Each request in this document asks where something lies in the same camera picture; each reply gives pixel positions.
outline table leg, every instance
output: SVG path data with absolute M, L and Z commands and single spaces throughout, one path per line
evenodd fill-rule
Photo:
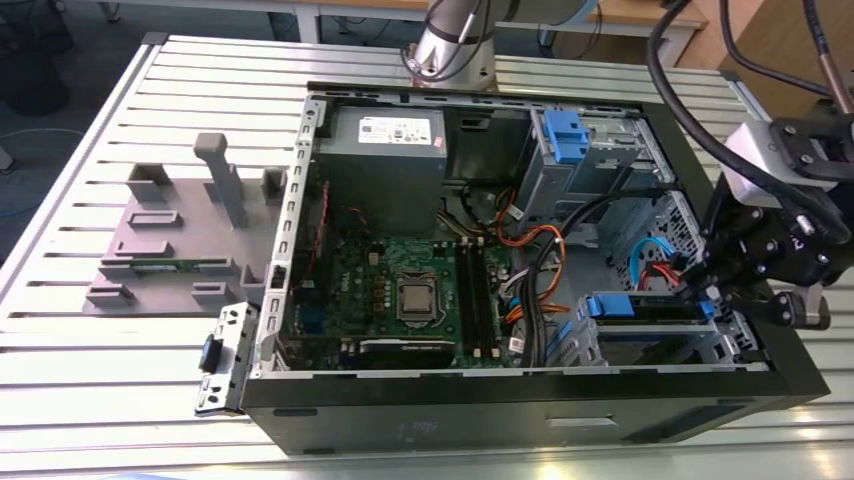
M 657 58 L 664 68 L 676 66 L 692 36 L 694 30 L 689 28 L 669 28 L 664 32 L 661 44 L 657 47 Z
M 101 14 L 106 23 L 118 23 L 121 16 L 118 15 L 118 3 L 97 2 L 97 7 L 101 9 Z
M 316 5 L 293 5 L 296 25 L 299 27 L 299 41 L 320 43 L 320 10 Z

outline black cable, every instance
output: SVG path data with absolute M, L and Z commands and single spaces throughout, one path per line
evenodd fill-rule
M 361 17 L 361 20 L 359 20 L 357 22 L 353 20 L 349 20 L 348 17 L 340 17 L 340 19 L 351 25 L 361 25 L 364 21 L 368 19 L 368 17 Z
M 349 27 L 344 24 L 344 22 L 340 20 L 339 17 L 332 17 L 332 21 L 335 21 L 335 23 L 337 23 L 337 26 L 341 27 L 341 29 L 344 30 L 344 32 L 347 32 L 351 35 L 355 35 L 356 32 L 353 32 Z
M 572 60 L 580 60 L 581 58 L 584 58 L 584 56 L 589 52 L 592 52 L 592 49 L 596 48 L 600 37 L 601 37 L 601 6 L 599 5 L 599 3 L 596 3 L 596 25 L 593 26 L 592 34 L 587 39 L 587 47 L 584 48 L 581 53 L 579 53 L 575 57 L 572 57 Z
M 803 80 L 787 73 L 779 72 L 758 63 L 754 63 L 752 60 L 746 58 L 742 55 L 742 52 L 738 50 L 738 46 L 735 45 L 735 39 L 732 38 L 732 25 L 730 23 L 730 0 L 720 0 L 720 30 L 723 34 L 723 43 L 726 44 L 726 51 L 728 52 L 732 60 L 748 70 L 752 70 L 759 75 L 764 75 L 775 80 L 779 80 L 788 85 L 794 85 L 798 88 L 802 88 L 818 95 L 824 97 L 830 96 L 830 89 L 818 83 L 812 83 L 807 80 Z
M 557 25 L 561 25 L 569 20 L 569 18 L 572 17 L 571 16 L 567 17 L 560 23 L 552 23 L 549 24 L 549 26 L 555 27 Z M 599 38 L 601 37 L 601 23 L 603 23 L 601 22 L 601 6 L 599 5 L 599 3 L 596 3 L 596 22 L 592 27 L 592 32 L 589 32 L 589 35 L 587 37 L 587 45 L 584 46 L 584 50 L 581 50 L 581 53 L 575 55 L 569 60 L 580 60 L 597 45 Z M 545 58 L 553 58 L 553 52 L 549 52 L 548 50 L 545 50 L 553 47 L 553 40 L 548 45 L 543 45 L 539 42 L 540 33 L 541 33 L 541 26 L 537 24 L 536 25 L 536 47 L 539 49 L 539 54 Z
M 824 240 L 830 244 L 846 243 L 851 238 L 851 231 L 842 222 L 839 215 L 824 209 L 822 204 L 808 197 L 798 188 L 771 176 L 759 167 L 744 160 L 735 152 L 732 152 L 718 139 L 706 131 L 700 123 L 696 121 L 688 109 L 685 108 L 679 96 L 667 81 L 664 68 L 657 58 L 657 45 L 661 41 L 661 35 L 673 19 L 684 10 L 689 0 L 676 0 L 669 9 L 664 13 L 660 21 L 652 29 L 645 44 L 645 60 L 652 84 L 664 101 L 664 104 L 672 111 L 673 117 L 679 125 L 684 128 L 688 135 L 712 157 L 726 165 L 738 175 L 748 180 L 760 189 L 776 197 L 784 209 L 792 210 L 788 213 L 792 218 L 804 215 L 818 223 L 818 228 L 823 229 Z
M 368 46 L 368 44 L 371 44 L 372 42 L 375 42 L 376 40 L 379 40 L 383 37 L 383 34 L 385 33 L 385 29 L 388 28 L 388 25 L 391 24 L 391 20 L 385 20 L 385 23 L 383 24 L 383 26 L 380 27 L 376 35 L 373 35 L 373 38 L 371 38 L 369 40 L 365 40 L 364 38 L 361 38 L 361 36 L 353 32 L 349 27 L 347 26 L 347 24 L 339 19 L 339 17 L 332 17 L 332 20 L 335 21 L 335 23 L 337 23 L 337 25 L 344 29 L 344 31 L 351 34 L 355 35 L 356 37 L 359 37 L 359 41 L 361 42 L 363 46 Z
M 383 34 L 385 33 L 385 29 L 388 28 L 389 24 L 391 24 L 391 20 L 385 20 L 385 24 L 383 25 L 383 28 L 379 29 L 379 32 L 376 32 L 376 35 L 373 35 L 373 38 L 371 38 L 371 40 L 368 40 L 367 43 L 373 43 L 376 40 L 383 38 Z
M 815 8 L 815 0 L 803 0 L 803 15 L 806 16 L 806 24 L 810 27 L 812 42 L 815 42 L 815 50 L 819 55 L 830 53 L 830 45 L 827 44 L 827 36 L 822 28 L 822 22 L 818 19 L 818 9 Z
M 463 211 L 465 212 L 465 216 L 471 220 L 471 223 L 473 223 L 475 227 L 477 227 L 484 232 L 484 235 L 487 235 L 488 237 L 493 237 L 493 235 L 489 234 L 488 225 L 483 223 L 477 218 L 475 209 L 468 203 L 469 199 L 471 199 L 471 183 L 465 183 L 465 185 L 463 186 L 463 189 L 459 192 L 459 203 L 463 206 Z
M 480 9 L 480 1 L 481 0 L 477 0 L 477 4 L 475 5 L 475 8 L 472 10 L 472 14 L 476 13 L 477 10 Z M 475 45 L 475 48 L 471 51 L 471 54 L 468 55 L 468 58 L 465 59 L 463 64 L 451 73 L 447 73 L 447 74 L 441 75 L 443 71 L 447 70 L 451 67 L 451 63 L 453 62 L 453 59 L 456 58 L 456 55 L 457 55 L 459 51 L 461 50 L 459 43 L 455 45 L 453 52 L 451 53 L 451 56 L 448 57 L 448 60 L 444 63 L 444 66 L 441 67 L 441 69 L 439 69 L 436 71 L 436 73 L 433 75 L 429 75 L 429 76 L 424 75 L 420 72 L 416 72 L 412 69 L 412 67 L 409 66 L 409 63 L 408 63 L 408 59 L 405 58 L 407 57 L 405 50 L 404 50 L 405 47 L 400 48 L 400 60 L 403 61 L 403 66 L 409 71 L 409 73 L 420 81 L 423 81 L 424 83 L 437 83 L 437 82 L 443 82 L 443 81 L 448 80 L 449 78 L 453 78 L 459 74 L 459 72 L 461 72 L 465 69 L 465 67 L 468 67 L 468 64 L 475 59 L 475 57 L 477 55 L 477 52 L 480 51 L 480 47 L 483 46 L 483 41 L 484 41 L 487 28 L 488 28 L 488 24 L 489 24 L 489 8 L 491 8 L 491 5 L 492 5 L 492 0 L 484 0 L 484 1 L 485 1 L 485 10 L 484 10 L 483 25 L 480 26 L 480 36 L 477 37 L 477 44 Z M 440 3 L 441 3 L 441 0 L 433 4 L 433 7 L 437 6 Z
M 627 189 L 613 193 L 604 194 L 596 197 L 589 202 L 584 203 L 575 209 L 572 214 L 564 220 L 560 225 L 560 235 L 565 237 L 572 232 L 572 229 L 580 224 L 589 215 L 604 205 L 611 204 L 613 201 L 621 198 L 657 198 L 669 191 L 668 188 L 647 188 L 647 189 Z M 540 326 L 543 325 L 543 312 L 539 306 L 539 297 L 536 293 L 536 276 L 541 269 L 543 262 L 548 258 L 548 253 L 555 248 L 555 242 L 547 242 L 539 249 L 536 258 L 528 267 L 528 273 L 524 277 L 524 285 L 521 289 L 521 314 L 525 325 L 525 342 L 524 349 L 528 349 L 528 343 L 531 343 L 531 361 L 528 366 L 541 367 L 545 365 L 545 351 L 544 351 L 544 334 L 545 331 Z

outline metal bracket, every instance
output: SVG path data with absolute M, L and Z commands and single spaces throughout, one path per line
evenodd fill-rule
M 257 309 L 248 302 L 222 307 L 198 361 L 205 375 L 198 388 L 197 417 L 242 415 L 240 398 L 249 372 L 256 328 Z

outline metal table surface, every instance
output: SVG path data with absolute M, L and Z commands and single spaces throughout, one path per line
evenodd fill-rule
M 501 57 L 497 71 L 507 92 L 657 101 L 640 67 Z M 677 70 L 669 78 L 716 135 L 760 115 L 716 73 Z M 677 445 L 287 459 L 245 419 L 196 419 L 196 364 L 214 319 L 86 317 L 86 284 L 133 162 L 161 162 L 173 177 L 205 176 L 190 145 L 198 132 L 220 131 L 241 176 L 287 165 L 309 80 L 407 84 L 388 49 L 177 36 L 140 47 L 0 271 L 0 475 L 854 477 L 851 274 L 827 292 L 832 328 L 802 334 L 832 394 Z

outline metal edge of case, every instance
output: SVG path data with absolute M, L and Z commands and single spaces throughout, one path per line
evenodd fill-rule
M 198 417 L 242 415 L 240 399 L 256 327 L 257 309 L 248 302 L 222 307 L 209 337 L 213 342 L 218 342 L 221 350 L 216 353 L 214 372 L 206 373 L 201 378 L 194 409 Z M 202 353 L 202 362 L 208 354 L 209 351 Z
M 271 263 L 267 269 L 267 288 L 260 311 L 261 318 L 258 320 L 254 349 L 252 350 L 252 372 L 249 374 L 252 378 L 262 378 L 265 372 L 275 370 L 276 338 L 279 330 L 281 330 L 288 291 L 291 290 L 296 232 L 299 229 L 299 216 L 303 209 L 315 129 L 324 118 L 324 113 L 325 103 L 308 97 L 303 107 L 303 122 L 299 127 L 295 145 L 296 158 L 288 175 L 288 184 L 281 201 L 279 226 L 276 228 L 276 240 L 272 245 Z

